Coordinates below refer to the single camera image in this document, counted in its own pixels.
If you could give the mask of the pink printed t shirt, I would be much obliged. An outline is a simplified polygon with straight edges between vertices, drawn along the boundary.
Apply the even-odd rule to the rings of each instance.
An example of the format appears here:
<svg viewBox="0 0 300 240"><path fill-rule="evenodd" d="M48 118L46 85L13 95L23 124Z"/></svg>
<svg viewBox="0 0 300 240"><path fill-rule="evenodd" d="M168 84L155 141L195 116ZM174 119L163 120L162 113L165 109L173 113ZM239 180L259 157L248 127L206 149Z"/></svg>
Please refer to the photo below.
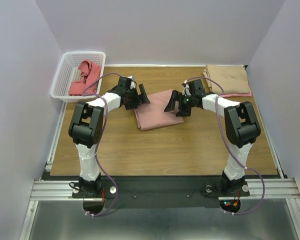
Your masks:
<svg viewBox="0 0 300 240"><path fill-rule="evenodd" d="M152 130L177 124L183 124L182 117L177 117L177 111L164 112L172 95L172 89L150 94L149 104L144 103L134 110L137 127L141 131Z"/></svg>

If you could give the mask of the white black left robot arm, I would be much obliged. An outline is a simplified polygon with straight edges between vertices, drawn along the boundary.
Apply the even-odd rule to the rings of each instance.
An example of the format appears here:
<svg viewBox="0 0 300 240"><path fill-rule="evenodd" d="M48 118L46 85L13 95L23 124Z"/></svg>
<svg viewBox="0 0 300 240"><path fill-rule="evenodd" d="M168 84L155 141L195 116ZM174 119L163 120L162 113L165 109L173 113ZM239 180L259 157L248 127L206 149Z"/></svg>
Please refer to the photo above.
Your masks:
<svg viewBox="0 0 300 240"><path fill-rule="evenodd" d="M76 104L68 129L80 164L78 184L70 184L75 194L83 193L92 198L101 194L101 168L96 156L109 112L122 106L126 110L134 110L149 103L143 84L137 85L132 76L120 76L118 84L105 94L95 100Z"/></svg>

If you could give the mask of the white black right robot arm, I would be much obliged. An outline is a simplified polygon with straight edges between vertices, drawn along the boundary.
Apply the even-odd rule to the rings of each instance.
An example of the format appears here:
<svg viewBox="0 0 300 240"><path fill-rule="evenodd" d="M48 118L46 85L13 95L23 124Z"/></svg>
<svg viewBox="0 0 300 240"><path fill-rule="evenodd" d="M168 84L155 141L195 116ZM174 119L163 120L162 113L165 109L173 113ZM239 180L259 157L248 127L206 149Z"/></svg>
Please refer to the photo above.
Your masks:
<svg viewBox="0 0 300 240"><path fill-rule="evenodd" d="M164 111L173 111L176 103L177 117L189 117L194 107L216 113L221 138L228 151L219 189L225 195L232 195L245 184L248 155L261 134L253 104L232 101L215 93L184 95L173 90Z"/></svg>

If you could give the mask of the folded beige t shirt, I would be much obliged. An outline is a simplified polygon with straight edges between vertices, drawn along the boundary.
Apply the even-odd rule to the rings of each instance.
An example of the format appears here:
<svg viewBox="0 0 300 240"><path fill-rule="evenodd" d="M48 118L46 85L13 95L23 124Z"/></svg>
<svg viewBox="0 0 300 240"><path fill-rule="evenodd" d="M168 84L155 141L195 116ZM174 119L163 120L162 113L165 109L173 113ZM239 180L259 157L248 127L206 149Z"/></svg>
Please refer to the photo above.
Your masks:
<svg viewBox="0 0 300 240"><path fill-rule="evenodd" d="M250 86L246 69L242 65L221 66L208 64L202 72L203 76L218 83L222 89ZM207 82L209 89L220 95L223 92L214 82Z"/></svg>

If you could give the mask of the crumpled red t shirt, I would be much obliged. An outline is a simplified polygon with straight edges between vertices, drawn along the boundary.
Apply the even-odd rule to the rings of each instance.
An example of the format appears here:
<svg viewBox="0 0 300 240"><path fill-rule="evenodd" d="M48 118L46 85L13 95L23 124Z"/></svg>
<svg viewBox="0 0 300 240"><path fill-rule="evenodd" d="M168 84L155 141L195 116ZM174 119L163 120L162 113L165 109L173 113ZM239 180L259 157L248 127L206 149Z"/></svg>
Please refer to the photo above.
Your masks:
<svg viewBox="0 0 300 240"><path fill-rule="evenodd" d="M96 94L97 84L95 81L101 76L102 67L93 61L85 59L77 68L80 73L80 80L75 80L71 83L68 90L70 96L82 96L84 90L84 95Z"/></svg>

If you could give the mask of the folded pink t shirt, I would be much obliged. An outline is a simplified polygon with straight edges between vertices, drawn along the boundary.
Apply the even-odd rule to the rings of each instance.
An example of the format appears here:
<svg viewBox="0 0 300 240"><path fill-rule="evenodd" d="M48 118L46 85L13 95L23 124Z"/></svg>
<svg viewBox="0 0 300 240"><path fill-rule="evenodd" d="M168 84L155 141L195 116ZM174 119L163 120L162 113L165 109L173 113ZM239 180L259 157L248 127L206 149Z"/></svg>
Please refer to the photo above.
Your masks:
<svg viewBox="0 0 300 240"><path fill-rule="evenodd" d="M231 98L231 97L251 97L252 91L250 86L235 86L229 87L224 90L224 93L220 94L224 98Z"/></svg>

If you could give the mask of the white plastic basket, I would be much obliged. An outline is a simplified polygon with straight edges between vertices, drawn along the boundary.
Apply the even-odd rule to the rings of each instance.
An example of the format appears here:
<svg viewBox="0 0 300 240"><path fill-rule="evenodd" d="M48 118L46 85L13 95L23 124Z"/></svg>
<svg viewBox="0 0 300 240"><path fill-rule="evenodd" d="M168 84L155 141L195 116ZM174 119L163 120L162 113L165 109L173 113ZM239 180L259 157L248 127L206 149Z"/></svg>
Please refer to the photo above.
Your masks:
<svg viewBox="0 0 300 240"><path fill-rule="evenodd" d="M68 51L63 54L50 89L50 96L65 103L90 101L92 96L69 95L73 81L80 80L81 71L78 69L82 61L89 60L101 66L100 74L104 73L106 54L102 51Z"/></svg>

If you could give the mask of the silver round knob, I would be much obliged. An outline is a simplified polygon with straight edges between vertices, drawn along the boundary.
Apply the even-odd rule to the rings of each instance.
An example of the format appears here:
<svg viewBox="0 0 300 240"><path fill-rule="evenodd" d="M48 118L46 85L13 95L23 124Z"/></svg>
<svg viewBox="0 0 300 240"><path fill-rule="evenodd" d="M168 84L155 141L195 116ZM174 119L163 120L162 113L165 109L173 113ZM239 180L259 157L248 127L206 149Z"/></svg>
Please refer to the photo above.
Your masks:
<svg viewBox="0 0 300 240"><path fill-rule="evenodd" d="M213 187L209 184L207 184L204 188L207 195L211 194L213 192Z"/></svg>

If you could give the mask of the white round knob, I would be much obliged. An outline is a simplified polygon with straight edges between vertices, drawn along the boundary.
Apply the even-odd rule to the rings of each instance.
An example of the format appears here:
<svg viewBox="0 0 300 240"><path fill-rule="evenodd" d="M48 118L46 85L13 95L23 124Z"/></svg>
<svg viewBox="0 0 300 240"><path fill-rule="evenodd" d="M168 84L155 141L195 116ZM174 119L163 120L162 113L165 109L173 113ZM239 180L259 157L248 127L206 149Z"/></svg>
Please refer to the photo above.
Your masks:
<svg viewBox="0 0 300 240"><path fill-rule="evenodd" d="M109 191L111 194L115 194L117 189L116 189L116 187L112 186L112 187L110 187Z"/></svg>

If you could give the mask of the circuit board with leds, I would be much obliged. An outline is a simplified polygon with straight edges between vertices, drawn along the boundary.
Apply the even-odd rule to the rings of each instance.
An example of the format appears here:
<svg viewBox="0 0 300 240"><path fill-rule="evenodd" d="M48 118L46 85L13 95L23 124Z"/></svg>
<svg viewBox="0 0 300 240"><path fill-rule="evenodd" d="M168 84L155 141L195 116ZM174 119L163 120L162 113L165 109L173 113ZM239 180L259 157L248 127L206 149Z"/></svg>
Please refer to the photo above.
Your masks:
<svg viewBox="0 0 300 240"><path fill-rule="evenodd" d="M241 201L239 199L220 200L219 205L226 212L237 213L241 208Z"/></svg>

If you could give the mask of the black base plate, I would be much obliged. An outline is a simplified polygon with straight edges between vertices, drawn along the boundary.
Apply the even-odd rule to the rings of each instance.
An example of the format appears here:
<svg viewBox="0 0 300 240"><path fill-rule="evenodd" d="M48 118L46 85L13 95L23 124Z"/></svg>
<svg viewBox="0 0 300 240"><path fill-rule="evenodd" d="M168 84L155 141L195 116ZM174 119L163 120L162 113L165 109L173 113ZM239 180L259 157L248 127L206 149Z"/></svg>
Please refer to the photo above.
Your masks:
<svg viewBox="0 0 300 240"><path fill-rule="evenodd" d="M101 194L95 197L74 193L72 189L72 198L82 200L83 210L92 216L118 209L218 209L219 201L250 196L246 181L239 190L222 193L221 176L116 176L113 180L101 176L100 182ZM212 193L206 194L206 185L213 187ZM110 193L110 187L116 187L116 193Z"/></svg>

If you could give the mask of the aluminium frame rail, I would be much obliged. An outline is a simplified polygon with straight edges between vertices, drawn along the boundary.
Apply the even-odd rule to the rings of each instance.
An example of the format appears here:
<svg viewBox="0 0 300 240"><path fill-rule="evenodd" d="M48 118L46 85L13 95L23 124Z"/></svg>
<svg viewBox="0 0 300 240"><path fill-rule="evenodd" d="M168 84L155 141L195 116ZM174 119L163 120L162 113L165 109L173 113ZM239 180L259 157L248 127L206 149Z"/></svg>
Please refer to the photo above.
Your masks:
<svg viewBox="0 0 300 240"><path fill-rule="evenodd" d="M247 175L250 196L238 216L221 208L114 209L86 216L83 200L72 197L79 171L75 150L62 133L54 160L35 181L21 232L23 240L300 240L300 191L283 176L266 136L248 162L264 181ZM114 177L219 176L227 152L216 117L198 108L184 124L150 131L137 129L132 111L112 111L98 156Z"/></svg>

